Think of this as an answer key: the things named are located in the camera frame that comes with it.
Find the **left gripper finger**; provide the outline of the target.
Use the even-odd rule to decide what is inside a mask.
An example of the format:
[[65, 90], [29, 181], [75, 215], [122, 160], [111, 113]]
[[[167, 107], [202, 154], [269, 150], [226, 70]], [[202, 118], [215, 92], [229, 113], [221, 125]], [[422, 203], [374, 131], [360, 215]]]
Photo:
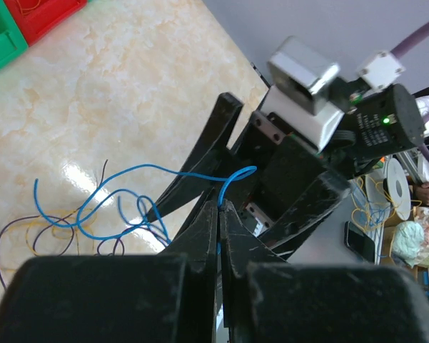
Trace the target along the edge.
[[219, 209], [223, 320], [231, 342], [429, 342], [429, 302], [405, 270], [289, 264]]
[[218, 208], [156, 255], [37, 257], [0, 303], [0, 342], [213, 342]]

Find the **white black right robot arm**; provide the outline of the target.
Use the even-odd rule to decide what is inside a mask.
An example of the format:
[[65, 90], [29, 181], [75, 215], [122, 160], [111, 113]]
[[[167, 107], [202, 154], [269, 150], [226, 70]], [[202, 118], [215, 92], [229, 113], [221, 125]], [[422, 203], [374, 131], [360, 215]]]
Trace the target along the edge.
[[162, 214], [192, 199], [229, 200], [261, 217], [260, 240], [275, 252], [294, 253], [349, 195], [350, 181], [381, 157], [424, 141], [414, 97], [400, 84], [352, 104], [353, 84], [337, 80], [329, 102], [342, 119], [318, 151], [285, 119], [291, 109], [260, 107], [232, 147], [227, 143], [242, 110], [232, 94], [219, 94], [208, 121], [177, 176], [158, 200]]

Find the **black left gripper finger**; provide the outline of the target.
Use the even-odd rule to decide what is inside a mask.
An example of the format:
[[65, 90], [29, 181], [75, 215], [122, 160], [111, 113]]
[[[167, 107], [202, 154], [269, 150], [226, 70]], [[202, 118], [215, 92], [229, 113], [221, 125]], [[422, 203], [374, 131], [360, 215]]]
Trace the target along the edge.
[[275, 254], [291, 256], [349, 194], [346, 178], [334, 171], [319, 174], [260, 240]]
[[[220, 176], [221, 164], [227, 160], [228, 153], [236, 153], [243, 139], [243, 134], [240, 134], [233, 142], [233, 146], [230, 149], [227, 147], [242, 108], [243, 102], [232, 93], [224, 92], [218, 95], [198, 141], [181, 167], [182, 172]], [[147, 213], [147, 218], [154, 222], [158, 214], [165, 217], [198, 198], [186, 219], [187, 222], [192, 222], [203, 205], [212, 199], [213, 188], [214, 183], [209, 180], [178, 175], [156, 201], [157, 209]]]

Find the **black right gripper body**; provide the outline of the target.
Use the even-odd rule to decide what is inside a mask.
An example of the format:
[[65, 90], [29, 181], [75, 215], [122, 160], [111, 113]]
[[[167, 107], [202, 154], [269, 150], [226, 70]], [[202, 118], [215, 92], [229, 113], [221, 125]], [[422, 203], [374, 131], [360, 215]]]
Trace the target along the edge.
[[[252, 217], [249, 209], [255, 205], [257, 212], [267, 216], [262, 221], [266, 231], [327, 169], [319, 158], [311, 155], [294, 138], [268, 138], [262, 131], [266, 119], [261, 120], [259, 126], [255, 122], [256, 118], [251, 117], [243, 128], [243, 139], [236, 153], [228, 153], [227, 160], [221, 164], [218, 178], [241, 167], [256, 166], [257, 170], [251, 176], [228, 187], [226, 198], [233, 202], [248, 227]], [[214, 183], [212, 199], [215, 199], [220, 194], [220, 185], [210, 182]], [[186, 231], [192, 223], [185, 220], [179, 232]]]

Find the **red storage bin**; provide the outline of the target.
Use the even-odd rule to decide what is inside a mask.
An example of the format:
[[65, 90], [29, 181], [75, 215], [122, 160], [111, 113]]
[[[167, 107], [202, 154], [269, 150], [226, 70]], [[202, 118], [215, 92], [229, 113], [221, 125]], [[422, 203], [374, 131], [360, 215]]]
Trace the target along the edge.
[[87, 5], [87, 0], [4, 0], [29, 46]]

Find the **left green storage bin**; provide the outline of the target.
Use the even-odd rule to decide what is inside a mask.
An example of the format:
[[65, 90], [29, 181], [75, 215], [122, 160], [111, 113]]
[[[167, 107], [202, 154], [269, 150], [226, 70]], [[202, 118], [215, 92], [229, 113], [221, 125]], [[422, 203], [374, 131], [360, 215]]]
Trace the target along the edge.
[[6, 4], [0, 0], [0, 69], [23, 54], [28, 44]]

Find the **crumpled plastic bag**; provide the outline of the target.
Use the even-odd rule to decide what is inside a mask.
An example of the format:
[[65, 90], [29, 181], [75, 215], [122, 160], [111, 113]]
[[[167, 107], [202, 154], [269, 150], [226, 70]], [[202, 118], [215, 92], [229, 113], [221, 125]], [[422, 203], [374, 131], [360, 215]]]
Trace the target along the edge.
[[395, 227], [390, 252], [409, 267], [429, 268], [429, 207], [414, 207], [413, 219]]

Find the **black smartphone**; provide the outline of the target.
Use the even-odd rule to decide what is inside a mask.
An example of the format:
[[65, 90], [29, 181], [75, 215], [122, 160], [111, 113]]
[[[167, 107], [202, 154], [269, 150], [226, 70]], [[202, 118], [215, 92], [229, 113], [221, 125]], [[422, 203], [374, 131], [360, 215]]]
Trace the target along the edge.
[[352, 222], [345, 223], [344, 244], [362, 260], [375, 263], [375, 242]]

